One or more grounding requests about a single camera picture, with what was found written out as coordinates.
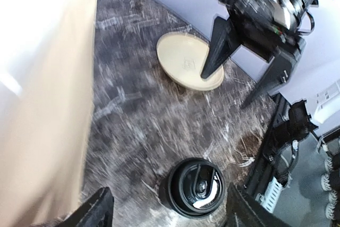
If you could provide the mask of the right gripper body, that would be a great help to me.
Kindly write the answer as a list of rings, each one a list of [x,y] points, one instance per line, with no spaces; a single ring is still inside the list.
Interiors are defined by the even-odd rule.
[[[269,60],[277,47],[302,51],[302,36],[314,31],[309,7],[316,0],[219,0],[240,44]]]

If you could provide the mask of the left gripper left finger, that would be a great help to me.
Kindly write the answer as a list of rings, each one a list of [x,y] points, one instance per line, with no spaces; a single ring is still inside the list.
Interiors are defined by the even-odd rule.
[[[60,227],[112,227],[114,197],[109,187],[98,189]]]

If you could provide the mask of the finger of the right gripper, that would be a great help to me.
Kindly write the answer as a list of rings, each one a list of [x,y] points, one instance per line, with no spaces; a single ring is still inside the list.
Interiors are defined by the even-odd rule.
[[[241,41],[230,18],[217,16],[214,19],[209,52],[201,78],[209,78],[240,47]]]
[[[288,52],[282,48],[274,51],[274,58],[268,69],[245,98],[241,108],[248,107],[256,98],[287,83],[301,58],[299,50]]]

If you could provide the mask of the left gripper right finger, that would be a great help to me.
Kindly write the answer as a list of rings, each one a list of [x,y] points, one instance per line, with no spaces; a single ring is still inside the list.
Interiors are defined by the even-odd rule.
[[[288,224],[266,211],[243,188],[234,183],[230,183],[227,190],[224,226],[289,227]]]

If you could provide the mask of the black paper coffee cup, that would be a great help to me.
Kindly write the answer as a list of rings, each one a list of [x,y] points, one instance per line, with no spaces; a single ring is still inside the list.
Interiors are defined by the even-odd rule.
[[[198,216],[181,213],[173,206],[169,206],[169,208],[179,217],[176,226],[221,226],[226,220],[225,206],[219,206],[212,212]]]

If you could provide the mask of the black plastic cup lid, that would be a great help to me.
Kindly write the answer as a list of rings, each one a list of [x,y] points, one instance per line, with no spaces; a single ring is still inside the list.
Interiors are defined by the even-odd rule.
[[[191,157],[178,162],[163,178],[158,197],[167,208],[173,206],[181,213],[198,216],[216,210],[224,200],[225,189],[217,165]]]

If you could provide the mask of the brown paper bag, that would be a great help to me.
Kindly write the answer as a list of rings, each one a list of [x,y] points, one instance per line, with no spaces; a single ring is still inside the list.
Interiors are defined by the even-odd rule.
[[[79,204],[97,0],[1,0],[1,226]]]

